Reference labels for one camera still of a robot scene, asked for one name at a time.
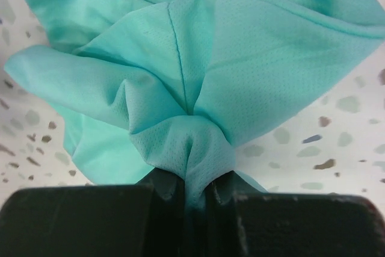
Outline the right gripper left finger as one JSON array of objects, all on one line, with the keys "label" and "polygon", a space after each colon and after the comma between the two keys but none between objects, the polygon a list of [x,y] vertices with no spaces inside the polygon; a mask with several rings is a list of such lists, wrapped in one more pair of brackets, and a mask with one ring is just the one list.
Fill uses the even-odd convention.
[{"label": "right gripper left finger", "polygon": [[178,256],[184,181],[21,189],[1,208],[2,256]]}]

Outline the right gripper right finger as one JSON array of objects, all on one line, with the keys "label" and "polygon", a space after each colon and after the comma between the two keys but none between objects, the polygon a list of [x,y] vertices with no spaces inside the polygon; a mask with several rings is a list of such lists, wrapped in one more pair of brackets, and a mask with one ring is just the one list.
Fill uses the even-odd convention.
[{"label": "right gripper right finger", "polygon": [[384,219],[361,196],[264,193],[230,172],[205,197],[208,256],[384,255]]}]

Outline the teal t shirt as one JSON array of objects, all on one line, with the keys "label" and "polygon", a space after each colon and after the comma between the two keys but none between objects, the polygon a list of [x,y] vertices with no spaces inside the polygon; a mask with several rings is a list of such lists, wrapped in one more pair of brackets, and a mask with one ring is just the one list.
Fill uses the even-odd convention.
[{"label": "teal t shirt", "polygon": [[66,123],[95,184],[156,167],[186,202],[235,168],[235,149],[331,89],[384,41],[377,0],[25,0],[48,45],[5,71]]}]

